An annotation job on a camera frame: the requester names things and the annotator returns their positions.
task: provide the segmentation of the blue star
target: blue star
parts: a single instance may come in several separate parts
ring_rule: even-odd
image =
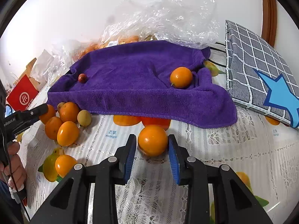
[[[270,78],[264,73],[254,71],[268,87],[264,105],[287,110],[291,117],[291,126],[296,128],[299,125],[299,99],[290,91],[286,80],[280,74],[276,79]]]

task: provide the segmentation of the wooden frame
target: wooden frame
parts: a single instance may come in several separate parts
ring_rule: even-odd
[[[274,47],[277,29],[276,0],[263,0],[263,26],[261,37]]]

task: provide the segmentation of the finger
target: finger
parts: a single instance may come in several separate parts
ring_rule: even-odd
[[[11,145],[7,149],[8,155],[15,155],[20,150],[20,144],[16,141],[13,141],[13,143],[11,143]]]
[[[13,178],[15,180],[15,183],[17,183],[17,181],[20,179],[20,177],[22,176],[23,172],[25,172],[24,168],[22,166],[19,166],[17,168],[17,170],[13,173]],[[8,185],[10,187],[14,187],[13,180],[12,180],[11,177],[8,180]]]
[[[25,182],[25,180],[26,180],[26,173],[23,172],[21,177],[18,179],[18,181],[15,181],[18,189],[22,186],[22,184]]]
[[[21,163],[21,159],[20,157],[18,156],[18,154],[16,155],[13,155],[10,159],[10,163],[11,163],[11,171],[12,173],[14,171],[17,170],[17,168],[21,165],[22,166],[22,163]],[[4,173],[6,175],[10,175],[10,169],[9,169],[9,166],[6,166],[5,169],[4,169]]]

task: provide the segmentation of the plastic bag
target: plastic bag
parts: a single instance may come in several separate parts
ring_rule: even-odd
[[[38,81],[41,86],[46,83],[51,84],[59,76],[64,75],[71,65],[71,63],[65,64],[58,56],[52,56],[44,50],[33,65],[30,77]]]
[[[215,9],[216,0],[123,0],[108,18],[111,25],[100,39],[81,44],[72,52],[71,61],[96,49],[150,40],[203,49],[217,40]]]

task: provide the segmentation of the barcode label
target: barcode label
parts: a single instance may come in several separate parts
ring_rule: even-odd
[[[156,37],[157,40],[164,40],[159,33],[154,33],[154,36]]]
[[[111,46],[115,46],[115,45],[118,45],[118,40],[110,41],[109,44],[107,45],[107,47],[111,47]]]

